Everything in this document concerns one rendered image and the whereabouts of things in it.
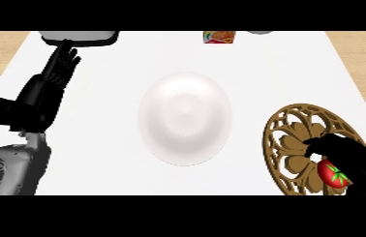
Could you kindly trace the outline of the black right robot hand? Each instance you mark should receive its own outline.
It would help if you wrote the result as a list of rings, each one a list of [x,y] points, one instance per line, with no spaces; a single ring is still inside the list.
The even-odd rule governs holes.
[[[349,137],[328,133],[303,142],[307,145],[304,156],[313,154],[328,158],[352,182],[346,194],[366,196],[366,146]]]

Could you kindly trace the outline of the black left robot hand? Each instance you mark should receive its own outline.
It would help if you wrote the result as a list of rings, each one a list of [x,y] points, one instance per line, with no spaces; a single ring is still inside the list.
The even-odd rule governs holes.
[[[18,98],[14,101],[0,98],[0,125],[9,126],[11,132],[45,133],[52,126],[79,62],[73,40],[64,40]]]

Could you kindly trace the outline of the red tomato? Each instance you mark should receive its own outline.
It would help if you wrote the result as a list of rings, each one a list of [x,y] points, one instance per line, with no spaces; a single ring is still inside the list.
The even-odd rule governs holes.
[[[318,174],[325,184],[335,189],[341,189],[350,184],[350,179],[328,159],[318,163]]]

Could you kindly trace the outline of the brown openwork round placemat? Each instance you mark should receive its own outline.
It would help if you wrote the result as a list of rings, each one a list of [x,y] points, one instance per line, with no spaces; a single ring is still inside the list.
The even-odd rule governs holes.
[[[269,118],[263,132],[263,155],[273,181],[285,195],[341,195],[346,188],[328,186],[318,174],[318,162],[304,156],[303,142],[334,133],[366,146],[347,121],[313,104],[290,104]]]

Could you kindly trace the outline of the white oval plate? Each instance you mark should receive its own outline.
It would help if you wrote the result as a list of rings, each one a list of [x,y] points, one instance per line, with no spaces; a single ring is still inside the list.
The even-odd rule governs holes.
[[[167,163],[204,163],[232,132],[233,113],[225,90],[197,73],[176,73],[149,88],[139,108],[139,131],[151,153]]]

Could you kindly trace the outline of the grey and black appliance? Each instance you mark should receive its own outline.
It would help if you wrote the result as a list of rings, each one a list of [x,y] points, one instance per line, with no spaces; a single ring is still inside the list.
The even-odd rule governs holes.
[[[117,31],[40,31],[42,40],[48,45],[59,45],[73,40],[74,47],[104,46],[115,43]]]

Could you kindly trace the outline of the red and orange food box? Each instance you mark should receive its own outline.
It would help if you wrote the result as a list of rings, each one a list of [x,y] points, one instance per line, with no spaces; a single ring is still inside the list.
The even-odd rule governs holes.
[[[204,42],[207,44],[231,44],[235,36],[235,31],[204,31]]]

